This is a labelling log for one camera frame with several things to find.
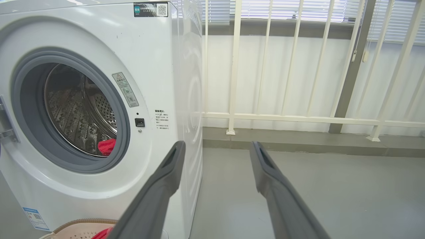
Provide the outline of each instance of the door latch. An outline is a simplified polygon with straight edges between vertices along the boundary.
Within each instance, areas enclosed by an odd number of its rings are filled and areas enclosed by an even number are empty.
[[[9,112],[4,103],[3,95],[0,95],[0,139],[11,138],[14,142],[18,142],[18,137],[13,129]]]

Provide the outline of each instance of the concrete floor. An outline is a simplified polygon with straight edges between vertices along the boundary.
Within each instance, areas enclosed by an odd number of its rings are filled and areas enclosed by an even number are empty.
[[[425,159],[269,152],[334,239],[424,238]],[[0,238],[37,239],[0,175]],[[249,152],[204,148],[190,239],[272,239]]]

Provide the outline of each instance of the window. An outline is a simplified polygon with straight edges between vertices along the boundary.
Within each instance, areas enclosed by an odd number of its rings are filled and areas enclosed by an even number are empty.
[[[388,29],[385,34],[384,42],[403,43],[406,37],[415,9],[415,2],[406,2],[396,0],[390,16]],[[372,17],[371,27],[369,29],[368,40],[376,41],[384,22],[385,12],[387,11],[388,0],[377,0],[375,4],[374,15]],[[425,45],[425,18],[422,18],[418,33],[415,39],[416,45]]]
[[[202,22],[205,22],[205,0],[202,0]],[[229,23],[230,0],[208,0],[208,22]]]
[[[299,0],[274,0],[272,19],[296,19]],[[268,19],[269,0],[242,0],[242,18]],[[234,17],[235,0],[209,0],[209,23],[228,23]],[[302,20],[323,21],[328,16],[330,0],[304,0]],[[205,0],[202,0],[202,20],[205,22]],[[335,0],[332,22],[354,22],[359,0]]]
[[[296,19],[299,0],[274,0],[272,19]],[[301,19],[306,21],[323,21],[328,17],[330,0],[305,0]],[[354,22],[359,1],[335,0],[332,22]],[[242,0],[242,18],[269,18],[268,0]]]

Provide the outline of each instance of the white washing machine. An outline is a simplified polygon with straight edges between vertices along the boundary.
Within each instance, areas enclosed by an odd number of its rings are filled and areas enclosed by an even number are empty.
[[[119,219],[184,140],[164,230],[189,238],[202,178],[201,33],[196,0],[0,1],[0,169],[36,228]]]

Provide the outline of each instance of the red towel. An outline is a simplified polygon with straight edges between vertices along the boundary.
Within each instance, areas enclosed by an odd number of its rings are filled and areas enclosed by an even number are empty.
[[[108,139],[108,140],[100,141],[97,144],[97,148],[104,156],[108,156],[112,152],[115,146],[115,142],[116,142],[116,139]]]
[[[106,239],[111,232],[113,227],[106,228],[105,230],[100,231],[98,234],[94,235],[91,239]]]

